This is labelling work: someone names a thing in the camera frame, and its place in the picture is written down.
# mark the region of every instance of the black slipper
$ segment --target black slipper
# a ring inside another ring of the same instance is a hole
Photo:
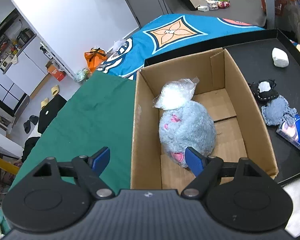
[[[25,132],[26,132],[26,133],[29,133],[29,132],[30,132],[30,129],[31,129],[31,123],[30,123],[30,120],[26,121],[26,122],[23,124],[23,127],[25,128]]]
[[[39,117],[37,117],[36,115],[31,115],[29,117],[29,120],[31,123],[33,123],[34,125],[36,125],[38,123]]]

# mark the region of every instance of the orange box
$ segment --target orange box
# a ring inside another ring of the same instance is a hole
[[[58,70],[51,61],[46,64],[47,71],[54,76],[59,82],[63,80],[66,74],[63,71]]]

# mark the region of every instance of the pink ear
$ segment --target pink ear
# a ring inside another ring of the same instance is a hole
[[[174,158],[177,162],[183,161],[183,154],[182,153],[171,153],[172,158]]]

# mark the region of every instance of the screw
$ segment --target screw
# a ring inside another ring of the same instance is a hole
[[[195,188],[187,188],[183,193],[187,197],[195,197],[195,196],[199,195],[199,190],[197,190]]]
[[[98,189],[96,193],[99,197],[109,197],[112,194],[112,190],[108,188],[102,188]]]

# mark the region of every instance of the white rock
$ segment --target white rock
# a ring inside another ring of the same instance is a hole
[[[272,59],[276,67],[286,67],[289,65],[288,55],[282,49],[274,48],[272,50]]]

